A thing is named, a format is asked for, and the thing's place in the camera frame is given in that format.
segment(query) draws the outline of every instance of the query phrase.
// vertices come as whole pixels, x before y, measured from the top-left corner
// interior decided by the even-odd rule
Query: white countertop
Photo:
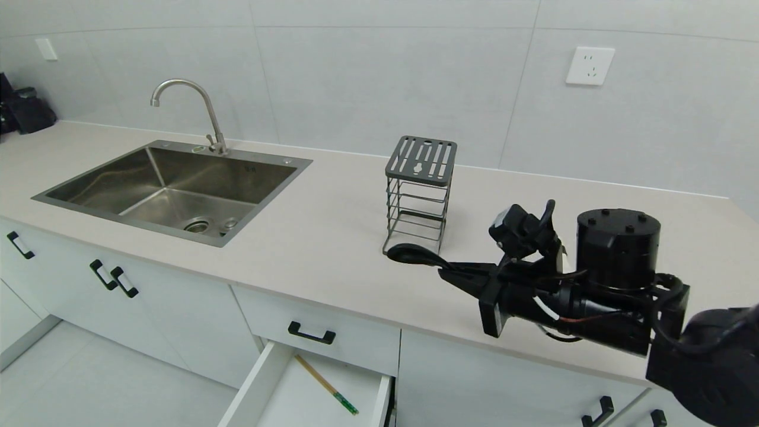
[[[499,339],[482,332],[477,301],[435,269],[385,258],[386,158],[228,141],[233,149],[313,159],[224,248],[115,223],[30,198],[156,139],[200,136],[59,122],[3,135],[0,216],[137,258],[340,308],[552,365],[645,381],[646,360],[581,341],[558,343],[520,319]],[[466,150],[459,141],[459,150]],[[487,228],[518,203],[540,215],[556,199],[554,226],[573,260],[576,217],[600,207],[642,210],[662,223],[657,270],[692,286],[688,314],[759,301],[753,266],[759,226],[730,200],[673,191],[456,166],[441,255],[497,262]]]

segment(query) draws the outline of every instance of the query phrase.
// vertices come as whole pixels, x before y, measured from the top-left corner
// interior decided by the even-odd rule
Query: drawer handle
[[[18,244],[16,243],[16,239],[18,239],[18,233],[17,232],[11,231],[10,233],[8,233],[8,235],[6,237],[8,237],[8,240],[11,241],[11,244],[16,248],[16,250],[18,251],[18,253],[21,254],[21,256],[23,256],[26,259],[32,259],[32,258],[34,258],[34,252],[32,252],[32,251],[24,251],[22,248],[18,247]],[[19,240],[18,242],[22,246],[24,246],[24,244],[21,242],[21,240]]]
[[[132,286],[132,284],[129,282],[129,279],[126,276],[124,276],[124,269],[122,269],[121,267],[116,267],[113,270],[111,270],[111,276],[113,276],[113,280],[116,281],[116,284],[118,284],[118,287],[120,287],[121,290],[123,290],[124,293],[127,294],[129,298],[134,298],[135,295],[140,293],[140,291],[138,291],[136,287]],[[129,285],[129,289],[127,289],[124,286],[124,283]]]
[[[589,415],[583,415],[582,420],[582,427],[598,427],[599,425],[603,424],[604,421],[606,421],[613,413],[614,413],[614,403],[612,402],[612,398],[609,396],[601,397],[601,415],[598,416],[598,418],[593,419],[593,417]]]
[[[332,331],[325,332],[324,338],[319,338],[315,337],[314,335],[304,334],[303,332],[300,332],[300,329],[301,324],[297,323],[296,321],[292,321],[290,322],[290,326],[287,328],[287,332],[295,335],[296,337],[307,338],[308,340],[313,340],[326,345],[332,344],[332,342],[335,341],[335,337],[337,337],[337,334]]]
[[[651,413],[651,421],[653,421],[653,427],[666,427],[666,417],[664,411],[654,410]]]
[[[93,273],[97,276],[98,279],[100,279],[100,283],[102,283],[103,286],[106,287],[107,290],[114,290],[116,289],[116,282],[111,280],[110,282],[106,282],[106,279],[102,278],[102,274],[98,270],[102,268],[102,262],[100,262],[99,259],[96,259],[95,261],[92,261],[90,263],[90,269],[93,271]]]

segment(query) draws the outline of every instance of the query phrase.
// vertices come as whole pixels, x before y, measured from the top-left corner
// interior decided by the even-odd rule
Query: wire rack
[[[456,143],[404,136],[385,168],[387,176],[387,239],[383,254],[397,243],[417,243],[439,253],[446,215]]]

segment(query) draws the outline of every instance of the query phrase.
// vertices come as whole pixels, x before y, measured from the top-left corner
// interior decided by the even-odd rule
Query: faucet
[[[222,134],[222,130],[219,129],[219,122],[216,120],[216,114],[213,112],[211,98],[208,97],[208,93],[202,87],[200,87],[199,84],[193,81],[185,80],[184,78],[168,79],[167,81],[159,84],[153,91],[153,96],[150,97],[150,105],[154,107],[160,106],[161,103],[159,102],[159,98],[161,97],[161,93],[163,93],[167,87],[174,86],[175,84],[183,84],[184,86],[192,87],[193,89],[197,90],[197,92],[203,97],[203,101],[206,103],[206,108],[208,109],[208,116],[211,118],[213,133],[216,134],[216,142],[213,141],[213,138],[211,138],[210,134],[206,135],[206,138],[208,138],[208,142],[211,145],[211,151],[217,153],[220,156],[227,155],[227,153],[229,153],[229,149],[227,148],[226,142],[224,142],[224,135]]]

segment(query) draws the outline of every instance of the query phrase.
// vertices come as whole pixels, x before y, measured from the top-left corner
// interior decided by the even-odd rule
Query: open drawer
[[[351,413],[294,358],[300,354],[355,408]],[[219,427],[382,427],[392,379],[269,341]]]

